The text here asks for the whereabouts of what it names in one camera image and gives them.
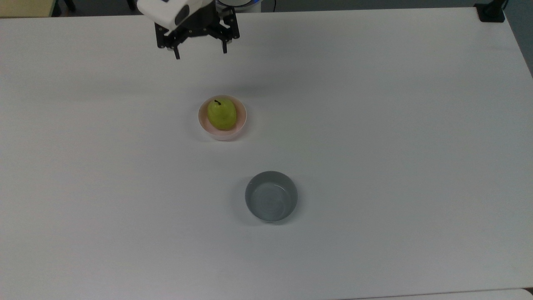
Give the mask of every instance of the table surface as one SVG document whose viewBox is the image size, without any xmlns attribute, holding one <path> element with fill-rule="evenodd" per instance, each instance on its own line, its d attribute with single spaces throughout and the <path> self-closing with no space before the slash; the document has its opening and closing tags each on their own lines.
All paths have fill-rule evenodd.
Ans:
<svg viewBox="0 0 533 300">
<path fill-rule="evenodd" d="M 475 291 L 471 293 L 446 293 L 433 295 L 387 297 L 385 300 L 532 300 L 533 296 L 523 289 Z"/>
<path fill-rule="evenodd" d="M 195 38 L 180 61 L 143 16 L 0 20 L 5 300 L 533 286 L 533 80 L 507 22 L 238 18 L 228 54 Z M 236 141 L 198 124 L 216 94 L 248 109 Z M 300 195 L 279 224 L 244 203 L 266 170 Z"/>
<path fill-rule="evenodd" d="M 50 17 L 55 0 L 0 0 L 0 18 Z"/>
</svg>

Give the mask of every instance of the gray bowl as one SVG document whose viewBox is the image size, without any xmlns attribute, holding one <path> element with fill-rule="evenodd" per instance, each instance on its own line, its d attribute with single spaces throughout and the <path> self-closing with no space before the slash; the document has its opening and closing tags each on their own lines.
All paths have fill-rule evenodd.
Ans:
<svg viewBox="0 0 533 300">
<path fill-rule="evenodd" d="M 266 222 L 285 219 L 298 202 L 293 181 L 280 172 L 257 174 L 246 187 L 246 205 L 257 218 Z"/>
</svg>

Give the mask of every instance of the pink bowl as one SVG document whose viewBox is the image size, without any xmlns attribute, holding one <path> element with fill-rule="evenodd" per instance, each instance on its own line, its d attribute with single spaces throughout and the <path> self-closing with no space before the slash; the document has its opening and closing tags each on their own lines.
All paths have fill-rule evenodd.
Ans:
<svg viewBox="0 0 533 300">
<path fill-rule="evenodd" d="M 237 122 L 228 130 L 220 130 L 215 128 L 213 125 L 211 125 L 211 122 L 209 122 L 209 119 L 207 118 L 207 105 L 209 105 L 211 101 L 219 98 L 230 99 L 235 105 L 235 110 L 237 111 Z M 210 137 L 216 140 L 231 140 L 239 135 L 241 129 L 246 123 L 246 109 L 237 98 L 229 95 L 218 95 L 207 99 L 200 106 L 200 110 L 198 111 L 198 121 L 200 122 L 201 127 L 207 131 Z"/>
</svg>

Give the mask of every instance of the floor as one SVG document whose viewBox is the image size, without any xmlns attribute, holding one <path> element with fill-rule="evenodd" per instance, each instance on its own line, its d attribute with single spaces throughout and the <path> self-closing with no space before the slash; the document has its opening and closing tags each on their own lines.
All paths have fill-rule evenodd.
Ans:
<svg viewBox="0 0 533 300">
<path fill-rule="evenodd" d="M 401 9 L 422 7 L 471 7 L 474 3 L 488 3 L 489 0 L 276 0 L 276 11 L 322 11 L 361 9 Z M 59 0 L 64 15 L 130 15 L 126 0 L 74 0 L 77 11 L 67 12 L 63 0 Z M 264 0 L 263 12 L 271 12 L 274 0 Z M 509 0 L 505 14 L 511 24 L 516 40 L 533 74 L 533 0 Z"/>
</svg>

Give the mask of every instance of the green pear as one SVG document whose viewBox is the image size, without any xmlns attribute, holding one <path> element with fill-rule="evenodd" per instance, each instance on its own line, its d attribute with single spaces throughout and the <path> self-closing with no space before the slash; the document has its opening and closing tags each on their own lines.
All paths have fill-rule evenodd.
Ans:
<svg viewBox="0 0 533 300">
<path fill-rule="evenodd" d="M 230 99 L 215 99 L 207 105 L 207 119 L 217 129 L 230 129 L 237 121 L 235 105 Z"/>
</svg>

